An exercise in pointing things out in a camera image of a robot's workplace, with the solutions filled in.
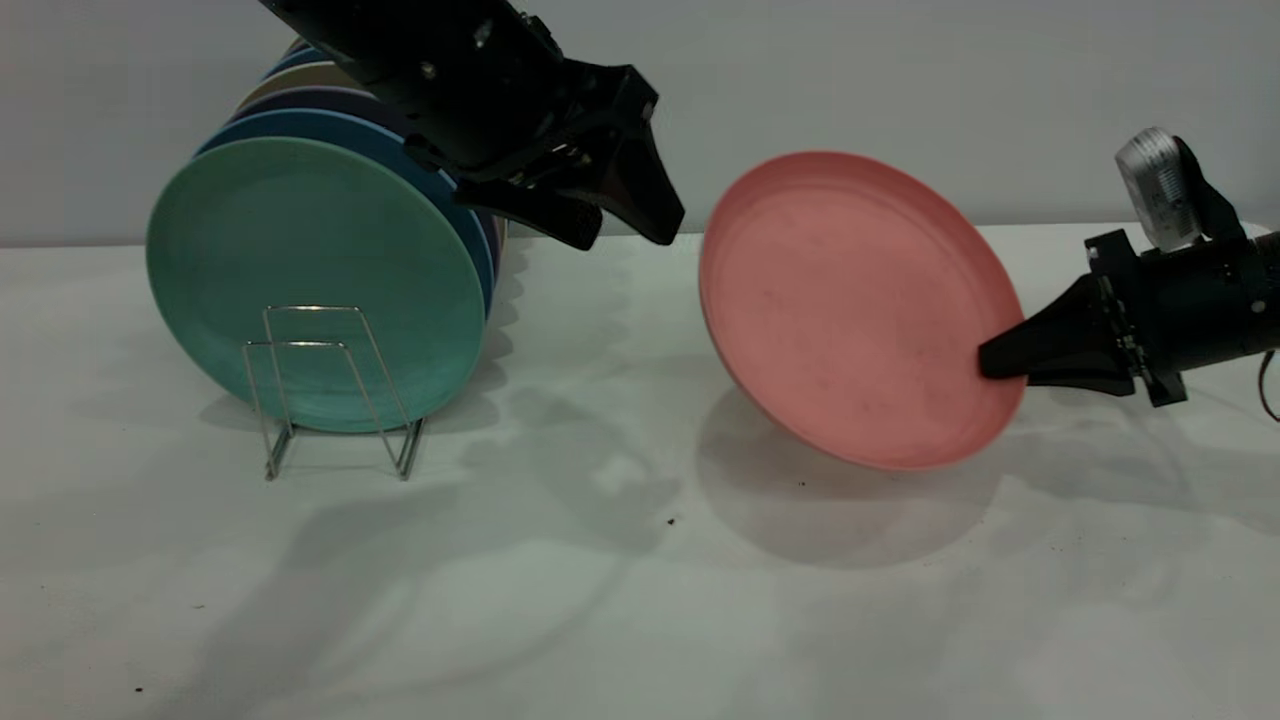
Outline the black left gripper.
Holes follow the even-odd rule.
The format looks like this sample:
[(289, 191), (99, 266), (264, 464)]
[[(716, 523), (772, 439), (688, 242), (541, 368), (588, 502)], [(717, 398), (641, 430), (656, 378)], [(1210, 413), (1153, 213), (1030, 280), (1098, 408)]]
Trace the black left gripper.
[[(458, 205), (580, 251), (603, 211), (669, 246), (685, 218), (657, 147), (657, 91), (631, 65), (567, 56), (507, 1), (269, 1), (266, 9), (396, 108), (444, 167)], [(582, 199), (504, 179), (584, 169)]]

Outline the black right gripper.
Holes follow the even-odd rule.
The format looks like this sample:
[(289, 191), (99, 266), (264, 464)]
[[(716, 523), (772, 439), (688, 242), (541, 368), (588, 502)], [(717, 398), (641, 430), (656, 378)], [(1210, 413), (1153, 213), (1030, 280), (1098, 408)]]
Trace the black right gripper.
[(1164, 407), (1187, 401), (1184, 372), (1277, 350), (1277, 233), (1138, 254), (1114, 231), (1085, 250), (1091, 274), (979, 347), (983, 377), (1114, 397), (1135, 377)]

